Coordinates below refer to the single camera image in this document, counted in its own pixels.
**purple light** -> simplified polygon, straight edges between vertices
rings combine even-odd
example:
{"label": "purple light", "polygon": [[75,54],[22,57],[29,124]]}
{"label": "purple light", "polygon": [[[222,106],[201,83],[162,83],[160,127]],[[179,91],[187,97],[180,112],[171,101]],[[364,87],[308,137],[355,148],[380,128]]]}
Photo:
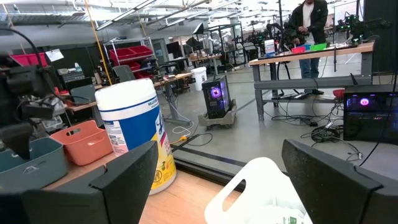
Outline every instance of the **purple light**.
{"label": "purple light", "polygon": [[362,98],[360,103],[361,103],[362,106],[367,106],[369,104],[369,100],[366,99],[366,98]]}
{"label": "purple light", "polygon": [[211,96],[213,98],[219,98],[221,96],[221,90],[218,87],[214,87],[211,89]]}

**dark jacket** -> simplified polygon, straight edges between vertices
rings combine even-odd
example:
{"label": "dark jacket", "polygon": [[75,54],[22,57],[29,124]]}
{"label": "dark jacket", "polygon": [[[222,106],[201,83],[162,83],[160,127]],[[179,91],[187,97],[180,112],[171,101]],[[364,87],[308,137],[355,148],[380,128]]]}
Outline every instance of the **dark jacket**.
{"label": "dark jacket", "polygon": [[[294,9],[289,19],[288,29],[297,30],[303,26],[303,4]],[[316,44],[326,43],[325,30],[323,29],[328,17],[328,4],[325,0],[314,0],[311,13],[311,25],[308,31],[312,33]]]}

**jeans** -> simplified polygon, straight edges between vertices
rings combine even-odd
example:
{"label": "jeans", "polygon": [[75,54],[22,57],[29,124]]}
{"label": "jeans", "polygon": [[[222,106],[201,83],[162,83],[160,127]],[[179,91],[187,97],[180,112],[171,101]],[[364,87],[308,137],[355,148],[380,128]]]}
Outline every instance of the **jeans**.
{"label": "jeans", "polygon": [[[319,58],[300,60],[300,69],[302,78],[318,78]],[[312,90],[304,90],[305,93],[312,93]]]}

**gray floor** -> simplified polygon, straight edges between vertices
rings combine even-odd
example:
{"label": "gray floor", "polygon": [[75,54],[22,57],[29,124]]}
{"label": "gray floor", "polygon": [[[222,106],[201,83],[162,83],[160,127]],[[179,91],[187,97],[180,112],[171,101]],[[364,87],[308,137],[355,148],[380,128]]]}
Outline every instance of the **gray floor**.
{"label": "gray floor", "polygon": [[[333,58],[321,58],[319,65],[320,76],[336,77],[347,76],[349,73],[360,74],[361,72],[361,55],[341,55],[338,56],[337,72],[333,71]],[[261,77],[263,80],[269,80],[269,67],[261,68]],[[287,78],[285,68],[280,68],[280,78]],[[298,62],[289,63],[289,70],[292,78],[300,78],[300,69]],[[285,170],[284,163],[281,157],[282,143],[285,139],[294,139],[308,145],[312,145],[313,141],[310,138],[302,139],[300,136],[309,133],[313,128],[305,125],[292,125],[280,121],[271,121],[271,116],[283,114],[288,109],[289,115],[294,114],[308,114],[313,115],[313,111],[317,115],[328,114],[332,104],[314,104],[313,110],[311,104],[303,103],[281,103],[279,109],[274,109],[272,104],[266,104],[264,107],[265,121],[258,121],[256,102],[254,99],[253,77],[252,69],[244,68],[243,70],[231,72],[227,74],[229,89],[231,97],[236,99],[238,108],[235,124],[230,129],[223,127],[215,127],[209,133],[213,134],[213,140],[205,146],[186,146],[201,152],[206,152],[212,155],[235,159],[237,161],[249,162],[251,159],[257,157],[268,157],[272,159],[281,170]],[[391,77],[381,77],[381,83],[389,83]],[[374,78],[374,83],[379,83],[379,78]],[[332,90],[324,90],[325,96],[332,97]],[[162,112],[164,115],[169,114],[169,107],[165,99],[160,96],[162,102]],[[206,111],[203,93],[196,91],[192,86],[191,92],[184,93],[178,98],[178,111],[185,117],[191,119],[197,125],[197,115]],[[336,121],[335,124],[341,124],[341,121]],[[187,133],[174,134],[173,128],[177,125],[166,123],[167,134],[170,142],[176,141],[181,135]],[[198,127],[196,133],[204,133],[204,127]],[[192,144],[201,144],[207,142],[208,136],[200,136],[192,141]],[[374,147],[374,142],[360,142],[351,141],[365,156]],[[346,159],[351,149],[343,142],[338,143],[321,143],[314,146],[315,148],[327,152],[331,155]],[[188,159],[193,162],[204,164],[215,169],[224,170],[230,173],[237,173],[240,170],[239,166],[231,165],[225,162],[208,159],[189,152],[176,151],[175,156]],[[363,165],[364,168],[377,172],[379,174],[388,176],[393,179],[398,179],[398,147],[390,144],[380,144],[373,155]]]}

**industrial ceiling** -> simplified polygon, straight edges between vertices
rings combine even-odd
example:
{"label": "industrial ceiling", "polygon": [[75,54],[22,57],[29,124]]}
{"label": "industrial ceiling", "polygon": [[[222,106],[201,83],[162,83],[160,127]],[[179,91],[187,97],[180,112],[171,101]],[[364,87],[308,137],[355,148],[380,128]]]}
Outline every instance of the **industrial ceiling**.
{"label": "industrial ceiling", "polygon": [[[282,0],[282,14],[288,15],[303,0]],[[327,0],[330,6],[340,0]],[[144,0],[87,0],[93,20],[100,26],[136,7]],[[88,24],[90,18],[84,0],[2,0],[0,24],[14,26],[38,26]],[[245,20],[266,21],[279,13],[277,0],[156,0],[142,9],[111,24],[110,27],[126,24],[167,28],[176,21],[199,19],[214,21],[232,17]]]}

